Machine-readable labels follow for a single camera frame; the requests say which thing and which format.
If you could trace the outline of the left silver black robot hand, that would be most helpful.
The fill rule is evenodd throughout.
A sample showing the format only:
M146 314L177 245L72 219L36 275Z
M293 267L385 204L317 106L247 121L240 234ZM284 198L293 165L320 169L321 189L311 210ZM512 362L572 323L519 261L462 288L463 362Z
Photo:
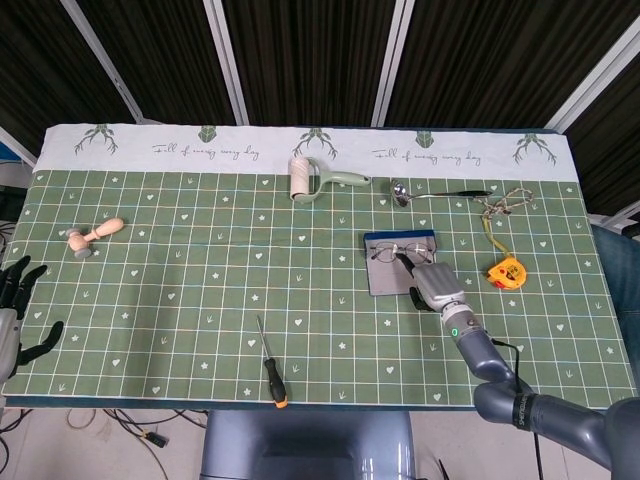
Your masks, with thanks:
M1 385L12 378L19 367L49 353L60 341L63 321L56 321L48 336L39 344L24 349L21 342L22 320L37 280L46 273L40 265L27 273L31 257L23 256L1 270Z

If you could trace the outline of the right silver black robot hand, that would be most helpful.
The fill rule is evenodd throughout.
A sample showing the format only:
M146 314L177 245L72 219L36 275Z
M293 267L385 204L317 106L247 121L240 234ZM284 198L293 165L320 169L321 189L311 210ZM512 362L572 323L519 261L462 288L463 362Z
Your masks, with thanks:
M450 304L466 302L464 290L447 263L415 264L402 253L396 258L414 279L409 295L417 310L441 313Z

